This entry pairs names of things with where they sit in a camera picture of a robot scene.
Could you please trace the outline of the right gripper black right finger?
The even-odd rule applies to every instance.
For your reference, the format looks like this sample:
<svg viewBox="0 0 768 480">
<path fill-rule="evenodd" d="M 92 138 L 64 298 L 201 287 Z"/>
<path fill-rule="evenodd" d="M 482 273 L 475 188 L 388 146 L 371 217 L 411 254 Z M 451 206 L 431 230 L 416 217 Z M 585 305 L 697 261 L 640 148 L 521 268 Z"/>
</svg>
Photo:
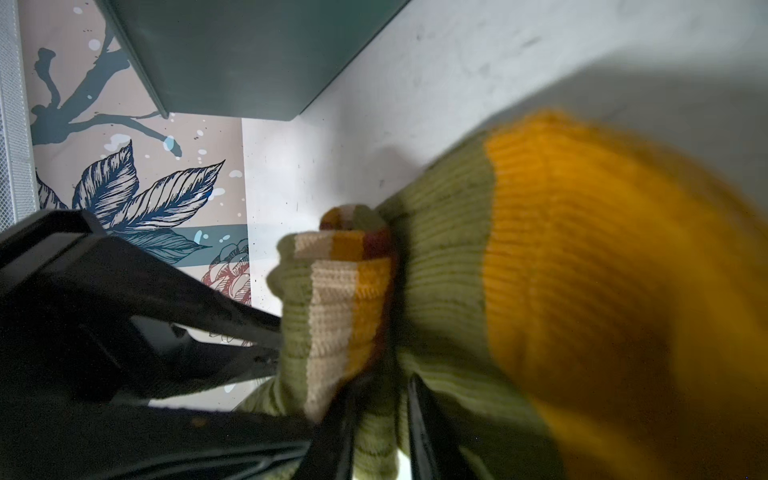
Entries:
<svg viewBox="0 0 768 480">
<path fill-rule="evenodd" d="M 407 395 L 412 478 L 476 480 L 477 475 L 460 452 L 450 422 L 419 375 L 409 379 Z"/>
</svg>

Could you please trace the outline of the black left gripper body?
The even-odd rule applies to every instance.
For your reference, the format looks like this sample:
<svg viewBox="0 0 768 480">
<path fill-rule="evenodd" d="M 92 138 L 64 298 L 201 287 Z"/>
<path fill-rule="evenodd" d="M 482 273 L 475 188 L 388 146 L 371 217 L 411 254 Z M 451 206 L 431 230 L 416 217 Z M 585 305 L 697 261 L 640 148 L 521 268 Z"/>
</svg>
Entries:
<svg viewBox="0 0 768 480">
<path fill-rule="evenodd" d="M 128 324 L 119 237 L 82 210 L 1 235 L 1 475 L 5 479 L 260 479 L 301 461 L 312 427 L 263 414 L 154 408 L 143 391 L 200 344 L 161 350 Z"/>
</svg>

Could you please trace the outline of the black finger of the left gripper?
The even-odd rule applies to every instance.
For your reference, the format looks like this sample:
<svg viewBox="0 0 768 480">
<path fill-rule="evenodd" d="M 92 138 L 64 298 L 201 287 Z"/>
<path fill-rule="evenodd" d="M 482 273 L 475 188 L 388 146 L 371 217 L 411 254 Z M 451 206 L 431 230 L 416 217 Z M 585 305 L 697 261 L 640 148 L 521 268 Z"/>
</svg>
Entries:
<svg viewBox="0 0 768 480">
<path fill-rule="evenodd" d="M 232 300 L 125 240 L 119 247 L 119 284 L 135 309 L 128 324 L 150 345 L 171 348 L 179 342 L 179 326 L 280 348 L 279 317 Z"/>
<path fill-rule="evenodd" d="M 165 399 L 258 380 L 276 374 L 279 351 L 261 346 L 200 344 L 183 350 L 164 366 L 159 380 L 143 391 L 148 399 Z"/>
</svg>

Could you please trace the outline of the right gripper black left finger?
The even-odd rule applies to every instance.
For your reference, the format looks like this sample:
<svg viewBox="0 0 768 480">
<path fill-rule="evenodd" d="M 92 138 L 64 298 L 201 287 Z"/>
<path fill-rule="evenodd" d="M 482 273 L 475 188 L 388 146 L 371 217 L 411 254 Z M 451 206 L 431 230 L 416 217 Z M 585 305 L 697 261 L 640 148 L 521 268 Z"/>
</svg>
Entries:
<svg viewBox="0 0 768 480">
<path fill-rule="evenodd" d="M 293 480 L 350 480 L 353 478 L 359 394 L 344 389 L 317 426 Z"/>
</svg>

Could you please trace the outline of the olive green striped sock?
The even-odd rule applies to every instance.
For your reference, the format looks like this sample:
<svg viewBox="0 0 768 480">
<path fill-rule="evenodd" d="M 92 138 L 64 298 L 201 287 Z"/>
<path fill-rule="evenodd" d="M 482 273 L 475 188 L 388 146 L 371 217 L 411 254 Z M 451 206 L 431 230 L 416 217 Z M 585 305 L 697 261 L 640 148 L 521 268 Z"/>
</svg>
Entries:
<svg viewBox="0 0 768 480">
<path fill-rule="evenodd" d="M 543 112 L 283 238 L 277 374 L 319 423 L 371 373 L 355 471 L 393 479 L 420 377 L 482 479 L 763 479 L 767 219 L 698 163 Z"/>
</svg>

